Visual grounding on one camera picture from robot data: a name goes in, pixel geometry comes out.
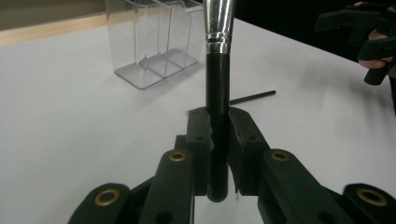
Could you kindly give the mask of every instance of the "silver ferrule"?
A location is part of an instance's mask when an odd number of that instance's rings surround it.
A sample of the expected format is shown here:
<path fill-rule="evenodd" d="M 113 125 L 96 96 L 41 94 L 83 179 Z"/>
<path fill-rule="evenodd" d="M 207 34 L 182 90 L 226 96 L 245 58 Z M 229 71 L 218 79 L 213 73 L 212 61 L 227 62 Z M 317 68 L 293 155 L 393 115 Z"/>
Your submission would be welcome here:
<path fill-rule="evenodd" d="M 234 0 L 205 0 L 206 54 L 230 54 Z"/>

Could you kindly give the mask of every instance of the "black object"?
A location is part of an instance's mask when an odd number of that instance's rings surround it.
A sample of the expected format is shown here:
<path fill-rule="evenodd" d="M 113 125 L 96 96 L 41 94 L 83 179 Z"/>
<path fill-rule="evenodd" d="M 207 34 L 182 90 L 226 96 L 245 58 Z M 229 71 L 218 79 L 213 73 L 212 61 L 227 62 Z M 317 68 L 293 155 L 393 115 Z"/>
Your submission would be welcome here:
<path fill-rule="evenodd" d="M 376 29 L 388 38 L 365 41 L 358 55 L 359 60 L 376 60 L 396 55 L 396 5 L 363 3 L 343 10 L 319 15 L 317 31 L 352 27 L 348 43 L 361 45 L 368 31 Z M 394 63 L 383 68 L 370 69 L 364 81 L 380 85 Z"/>
<path fill-rule="evenodd" d="M 230 109 L 230 55 L 206 55 L 206 110 L 210 115 L 214 147 L 209 152 L 208 197 L 221 202 L 228 193 L 227 126 Z"/>
<path fill-rule="evenodd" d="M 271 149 L 248 112 L 231 107 L 227 117 L 235 188 L 258 196 L 264 223 L 396 223 L 396 200 L 385 191 L 353 184 L 334 193 L 291 153 Z M 192 110 L 187 134 L 163 155 L 153 178 L 131 191 L 119 184 L 93 190 L 69 224 L 193 223 L 194 196 L 208 193 L 210 135 L 205 108 Z"/>
<path fill-rule="evenodd" d="M 245 96 L 245 97 L 242 97 L 242 98 L 231 100 L 230 101 L 230 105 L 237 105 L 237 104 L 241 104 L 241 103 L 244 103 L 244 102 L 247 102 L 247 101 L 260 99 L 262 97 L 275 95 L 275 94 L 276 94 L 276 91 L 265 91 L 265 92 L 262 92 L 262 93 L 249 95 L 249 96 Z"/>

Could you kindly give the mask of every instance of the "screw hole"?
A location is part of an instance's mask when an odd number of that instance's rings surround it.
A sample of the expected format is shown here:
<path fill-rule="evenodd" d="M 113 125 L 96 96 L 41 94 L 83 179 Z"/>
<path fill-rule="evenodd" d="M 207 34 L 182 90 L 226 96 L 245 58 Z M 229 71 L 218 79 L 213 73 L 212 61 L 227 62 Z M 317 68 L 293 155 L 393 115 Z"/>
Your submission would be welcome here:
<path fill-rule="evenodd" d="M 155 217 L 155 222 L 158 224 L 169 224 L 172 222 L 172 214 L 170 212 L 161 212 Z"/>
<path fill-rule="evenodd" d="M 120 197 L 117 189 L 106 189 L 95 197 L 95 203 L 98 206 L 108 206 L 116 202 Z"/>
<path fill-rule="evenodd" d="M 272 158 L 276 161 L 288 161 L 289 155 L 286 152 L 275 151 L 272 153 Z"/>
<path fill-rule="evenodd" d="M 171 161 L 184 161 L 186 159 L 186 155 L 182 152 L 174 152 L 169 155 L 169 160 Z"/>
<path fill-rule="evenodd" d="M 325 224 L 335 224 L 337 223 L 337 218 L 328 212 L 319 212 L 318 218 L 321 222 Z"/>
<path fill-rule="evenodd" d="M 372 189 L 358 189 L 357 191 L 358 196 L 365 202 L 378 206 L 383 207 L 387 206 L 388 201 L 387 199 L 380 193 L 376 192 Z"/>

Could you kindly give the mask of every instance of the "wooden surface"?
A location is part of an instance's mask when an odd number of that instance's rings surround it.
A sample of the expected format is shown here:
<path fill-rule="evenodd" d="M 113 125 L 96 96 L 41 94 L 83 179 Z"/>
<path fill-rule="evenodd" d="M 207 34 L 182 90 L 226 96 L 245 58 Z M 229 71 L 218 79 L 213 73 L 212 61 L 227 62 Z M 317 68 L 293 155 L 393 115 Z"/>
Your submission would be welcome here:
<path fill-rule="evenodd" d="M 6 30 L 0 32 L 0 46 L 21 43 L 38 38 L 63 35 L 76 31 L 105 26 L 106 14 L 78 18 L 67 21 L 57 21 L 24 28 Z"/>

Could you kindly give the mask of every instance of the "hand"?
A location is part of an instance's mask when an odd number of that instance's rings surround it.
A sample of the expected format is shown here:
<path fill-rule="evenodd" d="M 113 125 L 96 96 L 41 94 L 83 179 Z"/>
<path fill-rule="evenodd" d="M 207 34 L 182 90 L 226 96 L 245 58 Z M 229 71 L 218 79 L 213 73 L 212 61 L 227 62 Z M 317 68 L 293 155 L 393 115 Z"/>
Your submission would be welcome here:
<path fill-rule="evenodd" d="M 358 3 L 355 3 L 354 6 L 359 6 L 360 4 L 363 4 L 363 3 L 364 2 L 358 2 Z M 377 30 L 373 30 L 369 34 L 369 40 L 383 39 L 383 38 L 387 38 L 387 37 L 388 37 L 387 35 L 383 35 L 383 34 L 379 33 Z M 392 57 L 383 58 L 383 59 L 379 59 L 379 60 L 371 60 L 371 61 L 359 60 L 359 64 L 366 68 L 382 68 L 383 66 L 387 65 L 387 63 L 390 63 L 390 61 L 392 61 Z M 393 66 L 392 68 L 390 68 L 388 75 L 390 77 L 396 78 L 396 66 Z"/>

